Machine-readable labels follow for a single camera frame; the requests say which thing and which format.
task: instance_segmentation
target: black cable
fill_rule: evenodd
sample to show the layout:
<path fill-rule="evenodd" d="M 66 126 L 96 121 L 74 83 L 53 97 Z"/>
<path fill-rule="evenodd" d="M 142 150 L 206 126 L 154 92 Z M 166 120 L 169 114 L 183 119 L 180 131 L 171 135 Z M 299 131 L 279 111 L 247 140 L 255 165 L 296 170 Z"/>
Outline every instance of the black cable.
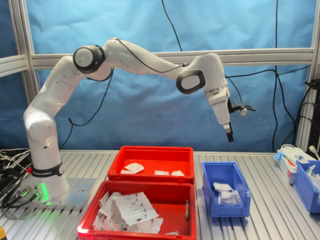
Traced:
<path fill-rule="evenodd" d="M 235 75 L 235 76 L 228 76 L 228 78 L 240 78 L 240 77 L 248 77 L 248 76 L 252 76 L 252 75 L 256 75 L 256 74 L 261 74 L 261 73 L 264 73 L 264 72 L 276 72 L 274 69 L 266 69 L 266 70 L 263 70 L 263 71 L 257 71 L 257 72 L 254 72 L 254 73 L 249 73 L 249 74 L 244 74 L 244 75 Z"/>
<path fill-rule="evenodd" d="M 313 86 L 313 84 L 309 86 L 309 88 L 307 89 L 307 91 L 305 92 L 305 94 L 304 94 L 304 96 L 303 96 L 303 98 L 302 98 L 302 100 L 301 100 L 300 106 L 299 106 L 299 108 L 298 108 L 298 112 L 296 113 L 296 117 L 295 117 L 295 121 L 297 122 L 297 124 L 298 124 L 298 118 L 299 118 L 299 115 L 300 115 L 300 113 L 301 113 L 301 110 L 302 110 L 304 101 L 305 101 L 308 93 L 309 93 L 310 90 L 312 89 L 312 86 Z"/>
<path fill-rule="evenodd" d="M 1 203 L 1 208 L 7 204 L 7 202 L 8 202 L 9 199 L 11 198 L 12 194 L 13 194 L 13 193 L 17 190 L 17 188 L 20 186 L 23 177 L 24 177 L 24 175 L 22 175 L 20 178 L 17 178 L 17 180 L 15 181 L 15 183 L 16 183 L 17 181 L 19 181 L 18 184 L 17 184 L 16 186 L 14 186 L 12 189 L 10 189 L 10 191 L 9 191 L 9 192 L 7 193 L 7 195 L 4 197 L 4 199 L 3 199 L 2 203 Z"/>
<path fill-rule="evenodd" d="M 20 204 L 20 205 L 16 205 L 16 206 L 8 206 L 7 208 L 8 209 L 12 209 L 12 208 L 19 208 L 19 207 L 22 207 L 22 206 L 24 206 L 24 205 L 26 205 L 26 204 L 29 204 L 29 203 L 31 203 L 32 201 L 26 201 L 26 202 L 24 202 L 24 203 L 22 203 L 22 204 Z"/>
<path fill-rule="evenodd" d="M 304 103 L 304 101 L 305 101 L 305 99 L 306 99 L 309 91 L 311 90 L 312 86 L 313 86 L 313 84 L 310 85 L 309 88 L 307 89 L 307 91 L 305 92 L 305 94 L 304 94 L 304 96 L 303 96 L 303 98 L 302 98 L 302 100 L 301 100 L 301 103 L 300 103 L 300 105 L 299 105 L 298 112 L 296 113 L 295 124 L 296 124 L 296 126 L 297 126 L 297 129 L 298 129 L 298 126 L 299 126 L 300 118 L 302 117 L 302 116 L 300 116 L 302 107 L 303 107 L 305 104 L 307 104 L 307 103 L 314 104 L 314 103 L 311 103 L 311 102 L 305 102 L 305 103 Z M 285 140 L 283 141 L 282 145 L 286 142 L 286 140 L 287 140 L 293 133 L 294 133 L 294 130 L 285 138 Z"/>
<path fill-rule="evenodd" d="M 277 47 L 278 47 L 278 0 L 276 0 L 276 8 L 275 8 L 275 48 L 277 48 Z M 276 92 L 277 92 L 277 78 L 278 78 L 277 65 L 274 66 L 274 69 L 275 69 L 275 72 L 274 72 L 275 73 L 275 85 L 274 85 L 274 92 L 273 92 L 272 109 L 273 109 L 273 115 L 274 115 L 274 120 L 275 120 L 275 128 L 274 128 L 273 137 L 272 137 L 272 152 L 273 153 L 275 152 L 275 137 L 276 137 L 276 133 L 277 133 L 277 129 L 278 129 L 278 119 L 277 119 L 276 109 L 275 109 L 275 100 L 276 100 Z M 285 102 L 284 102 L 285 98 L 283 95 L 283 91 L 282 91 L 282 97 L 283 97 L 283 104 L 285 104 Z"/>
<path fill-rule="evenodd" d="M 180 68 L 180 67 L 184 67 L 184 66 L 185 66 L 184 64 L 182 64 L 182 65 L 176 66 L 176 67 L 174 67 L 174 68 L 172 68 L 172 69 L 169 69 L 169 70 L 166 70 L 166 71 L 158 71 L 158 70 L 155 70 L 154 68 L 148 66 L 148 65 L 145 64 L 143 61 L 141 61 L 140 58 L 138 58 L 122 41 L 120 41 L 120 39 L 117 38 L 116 40 L 119 41 L 119 43 L 121 43 L 136 59 L 138 59 L 140 63 L 142 63 L 142 64 L 145 65 L 147 68 L 149 68 L 149 69 L 151 69 L 151 70 L 153 70 L 153 71 L 155 71 L 155 72 L 157 72 L 157 73 L 164 74 L 164 73 L 170 72 L 170 71 L 172 71 L 172 70 L 175 70 L 175 69 L 177 69 L 177 68 Z"/>
<path fill-rule="evenodd" d="M 12 209 L 12 208 L 22 207 L 22 206 L 24 206 L 24 205 L 26 205 L 26 204 L 31 203 L 34 199 L 37 198 L 38 195 L 39 195 L 39 193 L 35 193 L 35 194 L 32 195 L 32 197 L 31 197 L 28 201 L 26 201 L 26 202 L 24 202 L 24 203 L 22 203 L 22 204 L 20 204 L 20 205 L 16 205 L 16 206 L 8 206 L 7 208 L 8 208 L 8 209 Z"/>
<path fill-rule="evenodd" d="M 272 102 L 273 115 L 274 115 L 274 119 L 275 119 L 275 129 L 274 129 L 273 137 L 272 137 L 272 152 L 273 153 L 275 152 L 275 136 L 276 136 L 276 132 L 278 129 L 278 119 L 277 119 L 276 109 L 275 109 L 276 91 L 277 91 L 277 77 L 275 77 L 273 102 Z"/>
<path fill-rule="evenodd" d="M 102 100 L 101 100 L 100 106 L 99 106 L 99 108 L 97 109 L 97 111 L 95 111 L 95 113 L 93 114 L 93 116 L 90 118 L 89 121 L 87 121 L 87 122 L 84 123 L 84 124 L 75 124 L 75 123 L 72 122 L 72 120 L 71 120 L 70 117 L 68 118 L 68 121 L 71 123 L 70 133 L 69 133 L 69 136 L 67 137 L 67 139 L 65 140 L 65 142 L 61 145 L 61 147 L 60 147 L 59 149 L 61 149 L 61 148 L 67 143 L 67 141 L 69 140 L 74 126 L 82 127 L 82 126 L 84 126 L 84 125 L 87 125 L 88 123 L 91 122 L 91 120 L 92 120 L 92 119 L 95 117 L 95 115 L 99 112 L 99 110 L 101 109 L 101 106 L 102 106 L 102 104 L 103 104 L 103 102 L 104 102 L 104 100 L 105 100 L 105 97 L 106 97 L 106 95 L 107 95 L 107 92 L 108 92 L 108 89 L 109 89 L 109 86 L 110 86 L 110 83 L 111 83 L 111 80 L 112 80 L 113 75 L 114 75 L 114 68 L 111 69 L 110 80 L 109 80 L 109 82 L 108 82 L 108 86 L 106 87 L 105 93 L 104 93 L 103 98 L 102 98 Z"/>
<path fill-rule="evenodd" d="M 238 88 L 236 87 L 236 85 L 234 84 L 234 82 L 233 82 L 228 76 L 224 75 L 224 77 L 225 77 L 226 79 L 229 79 L 229 81 L 232 83 L 232 85 L 234 86 L 235 90 L 238 92 L 238 95 L 239 95 L 239 98 L 240 98 L 241 103 L 243 103 L 243 102 L 242 102 L 241 94 L 240 94 Z"/>
<path fill-rule="evenodd" d="M 175 29 L 173 23 L 171 22 L 170 17 L 169 17 L 168 14 L 167 14 L 164 0 L 162 0 L 162 5 L 163 5 L 163 10 L 164 10 L 164 12 L 165 12 L 165 15 L 166 15 L 166 17 L 168 18 L 169 22 L 171 23 L 171 26 L 172 26 L 172 28 L 173 28 L 173 31 L 174 31 L 176 40 L 177 40 L 177 42 L 178 42 L 178 44 L 179 44 L 179 48 L 180 48 L 180 50 L 181 50 L 181 52 L 182 52 L 182 48 L 181 48 L 181 45 L 180 45 L 180 41 L 179 41 L 179 38 L 178 38 L 178 35 L 177 35 L 177 32 L 176 32 L 176 29 Z"/>
<path fill-rule="evenodd" d="M 295 139 L 296 138 L 296 133 L 297 133 L 297 124 L 296 124 L 295 119 L 291 116 L 290 112 L 288 111 L 288 109 L 286 107 L 285 94 L 284 94 L 284 89 L 283 89 L 281 81 L 280 81 L 280 77 L 279 77 L 279 75 L 277 75 L 276 77 L 278 78 L 280 89 L 281 89 L 283 107 L 284 107 L 286 113 L 290 116 L 290 118 L 291 118 L 291 120 L 293 122 L 293 139 Z"/>
<path fill-rule="evenodd" d="M 181 45 L 180 45 L 180 41 L 179 41 L 178 35 L 177 35 L 177 33 L 176 33 L 176 29 L 175 29 L 173 23 L 171 22 L 168 14 L 167 14 L 167 11 L 166 11 L 166 8 L 165 8 L 165 4 L 164 4 L 164 0 L 162 0 L 162 5 L 163 5 L 163 10 L 164 10 L 164 12 L 165 12 L 165 15 L 166 15 L 166 17 L 168 18 L 169 22 L 171 23 L 171 26 L 172 26 L 172 28 L 173 28 L 173 31 L 174 31 L 176 40 L 177 40 L 177 42 L 178 42 L 178 44 L 179 44 L 179 47 L 180 47 L 180 50 L 181 50 L 181 52 L 182 52 L 182 48 L 181 48 Z M 241 94 L 240 94 L 238 88 L 236 87 L 235 83 L 234 83 L 229 77 L 227 77 L 226 75 L 224 75 L 224 77 L 227 78 L 227 79 L 229 79 L 229 81 L 232 83 L 232 85 L 234 86 L 235 90 L 237 91 L 237 93 L 238 93 L 238 95 L 239 95 L 239 98 L 240 98 L 241 103 L 243 103 Z"/>
<path fill-rule="evenodd" d="M 288 140 L 288 138 L 290 138 L 290 136 L 294 133 L 294 130 L 292 132 L 290 132 L 290 134 L 285 138 L 285 140 L 282 142 L 281 146 L 283 144 L 285 144 L 285 142 Z"/>
<path fill-rule="evenodd" d="M 308 119 L 312 123 L 312 119 L 306 117 L 306 116 L 300 116 L 300 118 Z"/>
<path fill-rule="evenodd" d="M 287 71 L 287 72 L 284 72 L 284 73 L 280 73 L 280 74 L 278 74 L 278 75 L 280 76 L 280 75 L 283 75 L 283 74 L 289 74 L 289 73 L 293 73 L 293 72 L 296 72 L 296 71 L 299 71 L 299 70 L 302 70 L 302 69 L 306 69 L 306 68 L 308 68 L 308 66 L 305 66 L 305 67 L 302 67 L 302 68 L 298 68 L 298 69 L 296 69 L 296 70 L 292 70 L 292 71 Z"/>
<path fill-rule="evenodd" d="M 304 102 L 303 104 L 302 104 L 302 106 L 304 106 L 304 105 L 306 105 L 306 104 L 312 104 L 313 106 L 315 106 L 316 104 L 315 103 L 313 103 L 313 102 L 309 102 L 309 101 L 307 101 L 307 102 Z"/>
<path fill-rule="evenodd" d="M 11 205 L 15 204 L 16 202 L 18 202 L 21 199 L 21 196 L 16 197 L 14 200 L 12 200 L 11 202 L 9 202 L 7 205 L 2 205 L 2 208 L 8 208 Z"/>
<path fill-rule="evenodd" d="M 296 70 L 292 70 L 292 71 L 287 71 L 287 72 L 283 72 L 283 73 L 280 73 L 278 74 L 279 76 L 280 75 L 284 75 L 284 74 L 289 74 L 289 73 L 293 73 L 293 72 L 296 72 L 296 71 L 299 71 L 299 70 L 302 70 L 302 69 L 306 69 L 307 66 L 305 67 L 302 67 L 302 68 L 298 68 Z M 264 73 L 264 72 L 276 72 L 274 69 L 266 69 L 266 70 L 263 70 L 263 71 L 257 71 L 257 72 L 254 72 L 254 73 L 249 73 L 249 74 L 244 74 L 244 75 L 235 75 L 235 76 L 228 76 L 228 78 L 240 78 L 240 77 L 248 77 L 248 76 L 252 76 L 252 75 L 256 75 L 256 74 L 261 74 L 261 73 Z"/>

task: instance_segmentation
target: blue plastic bin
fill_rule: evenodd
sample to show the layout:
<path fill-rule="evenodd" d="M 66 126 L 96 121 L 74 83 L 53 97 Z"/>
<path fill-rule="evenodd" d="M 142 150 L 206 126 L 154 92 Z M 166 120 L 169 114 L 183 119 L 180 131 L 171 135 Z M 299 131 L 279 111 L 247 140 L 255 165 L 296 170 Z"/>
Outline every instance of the blue plastic bin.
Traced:
<path fill-rule="evenodd" d="M 296 161 L 296 164 L 295 190 L 299 194 L 308 212 L 320 213 L 320 201 L 318 201 L 319 191 L 306 174 L 306 170 L 313 165 L 315 165 L 313 172 L 320 174 L 320 161 L 314 160 L 304 164 Z"/>
<path fill-rule="evenodd" d="M 248 217 L 250 214 L 251 193 L 235 162 L 202 162 L 202 191 L 206 211 L 212 218 L 216 217 Z M 240 204 L 218 204 L 219 193 L 215 191 L 214 183 L 229 184 L 238 190 Z"/>

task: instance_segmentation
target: robot elbow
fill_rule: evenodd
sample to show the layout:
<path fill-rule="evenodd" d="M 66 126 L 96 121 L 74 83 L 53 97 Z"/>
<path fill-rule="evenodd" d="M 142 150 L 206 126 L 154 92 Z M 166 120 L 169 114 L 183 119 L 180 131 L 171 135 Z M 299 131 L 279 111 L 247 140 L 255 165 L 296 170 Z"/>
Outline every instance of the robot elbow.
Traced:
<path fill-rule="evenodd" d="M 54 120 L 41 110 L 28 108 L 23 119 L 26 132 L 34 141 L 46 140 L 57 132 Z"/>

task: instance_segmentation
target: white paper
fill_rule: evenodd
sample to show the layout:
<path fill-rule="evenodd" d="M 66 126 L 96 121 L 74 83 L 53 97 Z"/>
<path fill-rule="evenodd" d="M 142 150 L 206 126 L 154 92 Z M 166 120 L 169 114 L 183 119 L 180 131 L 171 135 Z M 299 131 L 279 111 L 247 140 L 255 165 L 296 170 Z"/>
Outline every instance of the white paper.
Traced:
<path fill-rule="evenodd" d="M 143 192 L 122 195 L 114 198 L 114 201 L 122 219 L 129 226 L 159 217 Z"/>
<path fill-rule="evenodd" d="M 169 175 L 168 171 L 154 170 L 154 175 Z"/>
<path fill-rule="evenodd" d="M 109 217 L 105 218 L 102 227 L 105 231 L 121 232 L 121 228 L 119 228 Z"/>
<path fill-rule="evenodd" d="M 214 182 L 213 186 L 217 192 L 232 192 L 233 191 L 233 188 L 229 184 L 226 184 L 226 183 Z"/>
<path fill-rule="evenodd" d="M 165 235 L 179 235 L 179 232 L 178 231 L 168 232 L 168 233 L 165 233 Z"/>
<path fill-rule="evenodd" d="M 184 173 L 183 173 L 182 171 L 178 170 L 178 171 L 173 171 L 173 172 L 171 173 L 171 176 L 181 176 L 181 177 L 184 177 L 185 175 L 184 175 Z"/>
<path fill-rule="evenodd" d="M 131 163 L 128 166 L 125 166 L 124 168 L 133 172 L 134 174 L 141 172 L 143 169 L 145 169 L 144 166 L 142 166 L 141 164 L 136 163 L 136 162 Z"/>
<path fill-rule="evenodd" d="M 117 210 L 117 206 L 114 202 L 114 197 L 119 197 L 121 194 L 119 192 L 114 192 L 106 201 L 106 203 L 99 209 L 98 213 L 105 215 L 106 217 L 110 218 Z"/>
<path fill-rule="evenodd" d="M 104 215 L 100 216 L 99 214 L 95 217 L 95 220 L 92 224 L 94 230 L 103 230 L 103 224 L 106 217 Z"/>
<path fill-rule="evenodd" d="M 149 234 L 158 234 L 160 232 L 160 228 L 162 223 L 164 222 L 164 219 L 161 217 L 157 217 L 152 219 L 152 227 L 149 230 Z"/>
<path fill-rule="evenodd" d="M 133 171 L 121 170 L 121 174 L 134 174 Z"/>
<path fill-rule="evenodd" d="M 242 204 L 241 197 L 238 191 L 228 192 L 222 191 L 219 192 L 218 204 Z"/>
<path fill-rule="evenodd" d="M 110 194 L 109 192 L 107 191 L 105 193 L 105 195 L 99 200 L 99 207 L 101 208 L 106 202 L 107 200 L 110 198 Z"/>

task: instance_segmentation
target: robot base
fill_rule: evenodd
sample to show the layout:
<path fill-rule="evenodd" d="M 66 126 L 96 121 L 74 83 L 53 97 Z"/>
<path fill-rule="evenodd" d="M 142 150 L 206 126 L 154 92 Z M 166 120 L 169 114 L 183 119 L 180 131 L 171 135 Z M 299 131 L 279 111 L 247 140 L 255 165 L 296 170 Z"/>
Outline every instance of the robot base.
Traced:
<path fill-rule="evenodd" d="M 45 205 L 65 206 L 64 209 L 72 207 L 84 207 L 86 199 L 95 185 L 95 178 L 66 178 L 69 184 L 68 191 L 62 196 L 48 201 Z"/>
<path fill-rule="evenodd" d="M 88 198 L 95 182 L 95 178 L 65 178 L 62 176 L 48 177 L 50 180 L 44 178 L 34 177 L 31 174 L 22 180 L 20 191 L 27 187 L 31 187 L 31 192 L 25 198 L 31 198 L 35 193 L 39 196 L 34 199 L 30 204 L 22 207 L 29 207 L 33 204 L 40 204 L 44 208 L 48 205 L 64 206 L 69 209 L 72 207 L 83 207 L 86 199 Z M 25 202 L 25 199 L 19 200 L 17 204 Z"/>

